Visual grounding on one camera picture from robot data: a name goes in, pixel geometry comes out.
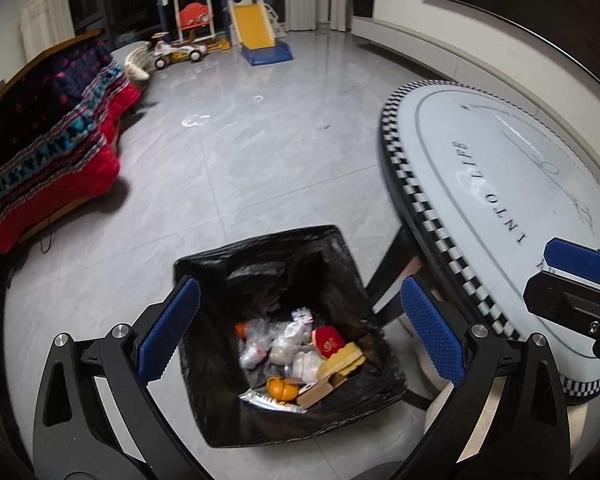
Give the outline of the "red patterned quilt pile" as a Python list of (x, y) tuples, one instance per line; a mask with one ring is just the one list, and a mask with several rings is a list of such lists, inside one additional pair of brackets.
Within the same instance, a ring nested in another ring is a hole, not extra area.
[(118, 123), (140, 92), (94, 32), (51, 47), (0, 89), (0, 253), (55, 212), (107, 192)]

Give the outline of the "white toy car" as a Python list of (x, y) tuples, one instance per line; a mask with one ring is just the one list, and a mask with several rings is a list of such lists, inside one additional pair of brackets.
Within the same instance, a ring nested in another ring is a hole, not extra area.
[(154, 47), (152, 58), (156, 70), (164, 70), (169, 65), (189, 61), (198, 63), (208, 54), (208, 48), (204, 44), (179, 44), (174, 46), (166, 40), (166, 32), (156, 32), (151, 36), (151, 44)]

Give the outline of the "yellow toy slide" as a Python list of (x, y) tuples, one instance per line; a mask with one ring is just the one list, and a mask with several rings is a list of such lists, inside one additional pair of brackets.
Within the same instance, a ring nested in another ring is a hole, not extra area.
[(294, 59), (277, 13), (264, 0), (227, 0), (232, 43), (251, 66), (286, 63)]

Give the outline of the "clear bag pink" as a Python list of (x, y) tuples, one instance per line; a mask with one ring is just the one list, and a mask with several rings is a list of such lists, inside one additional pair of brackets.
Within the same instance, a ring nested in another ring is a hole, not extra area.
[(248, 323), (246, 339), (240, 339), (244, 345), (240, 350), (239, 365), (243, 370), (253, 370), (271, 349), (273, 337), (268, 328), (268, 321), (254, 318)]

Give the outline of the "white snack wrapper packet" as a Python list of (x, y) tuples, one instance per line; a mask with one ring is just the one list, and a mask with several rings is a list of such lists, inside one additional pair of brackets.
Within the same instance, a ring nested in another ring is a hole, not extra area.
[(260, 408), (261, 410), (290, 414), (306, 414), (306, 409), (302, 408), (297, 403), (274, 399), (264, 389), (250, 388), (241, 393), (238, 396), (238, 399), (255, 406), (256, 408)]

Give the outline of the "orange fruit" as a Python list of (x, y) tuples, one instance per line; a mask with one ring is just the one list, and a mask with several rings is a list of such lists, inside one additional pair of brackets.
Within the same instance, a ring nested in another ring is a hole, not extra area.
[(272, 376), (266, 382), (268, 395), (278, 402), (290, 403), (298, 398), (300, 387), (298, 382), (282, 376)]

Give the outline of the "clear wrap bundle white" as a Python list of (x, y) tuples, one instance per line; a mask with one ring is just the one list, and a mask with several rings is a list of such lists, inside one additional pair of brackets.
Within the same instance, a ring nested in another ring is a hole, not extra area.
[(312, 326), (298, 321), (279, 323), (274, 330), (268, 359), (275, 365), (290, 364), (294, 356), (309, 347)]

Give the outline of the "white cloth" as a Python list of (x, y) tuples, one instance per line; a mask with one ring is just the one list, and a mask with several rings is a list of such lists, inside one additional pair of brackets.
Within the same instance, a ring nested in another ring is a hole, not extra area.
[(300, 384), (315, 384), (322, 364), (323, 358), (316, 351), (300, 351), (285, 367), (285, 374), (287, 378)]

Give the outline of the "black lined trash bin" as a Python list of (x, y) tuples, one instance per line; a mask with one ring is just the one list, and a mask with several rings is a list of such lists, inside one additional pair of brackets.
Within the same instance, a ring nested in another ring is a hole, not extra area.
[[(310, 226), (240, 240), (179, 258), (174, 278), (200, 288), (199, 309), (180, 344), (181, 370), (199, 431), (212, 448), (306, 440), (399, 402), (406, 378), (377, 324), (358, 268), (336, 226)], [(238, 323), (283, 322), (307, 308), (316, 325), (335, 327), (366, 357), (334, 392), (304, 413), (242, 400), (273, 375), (268, 363), (239, 365)]]

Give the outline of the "toy swing red seat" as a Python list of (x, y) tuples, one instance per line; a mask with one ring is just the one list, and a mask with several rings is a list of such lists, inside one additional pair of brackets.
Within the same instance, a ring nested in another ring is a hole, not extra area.
[[(173, 3), (174, 20), (176, 34), (170, 38), (166, 31), (166, 11), (164, 10), (169, 2)], [(170, 39), (170, 44), (174, 47), (191, 46), (192, 44), (217, 44), (221, 40), (222, 32), (218, 32), (215, 27), (214, 11), (212, 0), (204, 2), (187, 3), (180, 5), (180, 0), (157, 0), (160, 25), (162, 31)], [(226, 18), (226, 3), (221, 0), (221, 12), (223, 18)]]

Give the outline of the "brown cardboard piece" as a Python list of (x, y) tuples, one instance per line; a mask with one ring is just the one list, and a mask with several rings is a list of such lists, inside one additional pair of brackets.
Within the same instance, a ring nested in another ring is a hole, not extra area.
[(346, 381), (347, 377), (343, 374), (331, 374), (328, 377), (320, 379), (311, 388), (299, 394), (296, 402), (302, 410), (308, 410), (311, 406), (323, 400), (325, 396), (329, 396)]

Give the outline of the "yellow sponge flower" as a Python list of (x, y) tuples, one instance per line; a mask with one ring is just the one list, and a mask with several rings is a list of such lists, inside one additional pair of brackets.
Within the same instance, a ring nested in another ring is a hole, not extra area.
[(333, 374), (349, 375), (366, 360), (364, 353), (354, 342), (348, 342), (336, 353), (322, 362), (317, 370), (317, 378), (324, 379)]

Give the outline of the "white woven basket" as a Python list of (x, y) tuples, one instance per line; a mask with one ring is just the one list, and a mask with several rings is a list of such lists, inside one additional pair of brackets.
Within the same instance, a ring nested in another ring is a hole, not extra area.
[(132, 81), (148, 81), (151, 50), (148, 41), (135, 41), (122, 48), (123, 68)]

